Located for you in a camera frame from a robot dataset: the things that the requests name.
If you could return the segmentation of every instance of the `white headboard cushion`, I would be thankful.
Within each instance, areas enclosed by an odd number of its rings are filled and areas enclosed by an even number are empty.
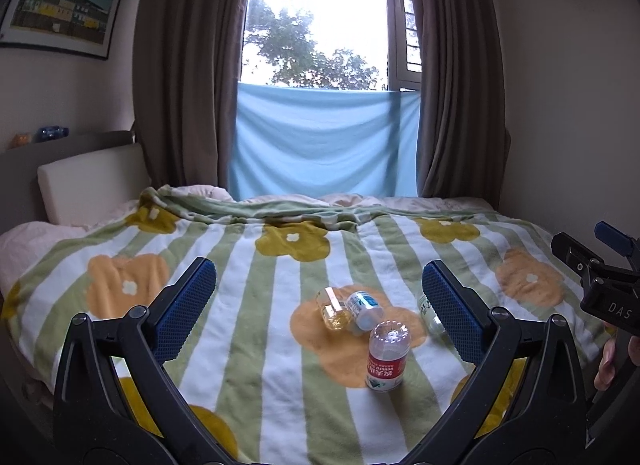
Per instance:
[[[49,222],[94,225],[149,187],[138,143],[113,147],[38,167],[38,185]]]

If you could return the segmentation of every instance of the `screw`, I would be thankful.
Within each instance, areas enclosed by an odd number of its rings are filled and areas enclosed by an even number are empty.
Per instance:
[[[129,313],[127,313],[127,315],[129,315],[129,317],[131,317],[132,319],[139,319],[145,313],[146,308],[144,306],[134,306],[129,310]]]
[[[561,315],[553,315],[553,317],[551,317],[551,322],[553,322],[553,324],[555,324],[556,326],[560,326],[561,328],[566,326],[566,319]]]
[[[509,312],[502,306],[496,306],[491,310],[491,315],[498,320],[506,320],[509,318]]]
[[[84,313],[78,313],[71,319],[71,324],[73,324],[74,326],[79,326],[84,321],[86,321],[86,315]]]

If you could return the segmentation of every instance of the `human hand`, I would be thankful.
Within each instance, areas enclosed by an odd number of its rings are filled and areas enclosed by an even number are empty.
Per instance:
[[[640,366],[640,337],[631,337],[628,346],[629,358],[636,365]],[[616,369],[613,360],[616,356],[616,336],[611,337],[602,350],[602,360],[598,366],[598,374],[596,375],[593,385],[599,391],[605,391],[611,385],[616,376]]]

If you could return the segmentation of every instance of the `floral blanket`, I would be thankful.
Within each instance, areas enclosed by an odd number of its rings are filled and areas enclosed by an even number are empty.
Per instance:
[[[443,260],[490,307],[517,318],[564,315],[581,362],[596,358],[607,335],[580,310],[577,278],[549,243],[535,225],[478,210],[246,205],[148,189],[129,216],[59,242],[15,283],[2,317],[53,387],[74,314],[120,317],[208,257],[216,292],[165,368],[222,445],[258,463],[396,463],[472,371],[418,316],[429,261]],[[365,386],[367,337],[324,328],[314,297],[326,286],[369,291],[385,318],[409,326],[401,387]],[[116,369],[138,421],[158,432],[124,362]]]

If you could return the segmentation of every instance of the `painting of houses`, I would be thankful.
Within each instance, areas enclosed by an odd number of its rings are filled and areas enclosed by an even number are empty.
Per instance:
[[[12,0],[0,45],[52,47],[106,57],[120,0]]]

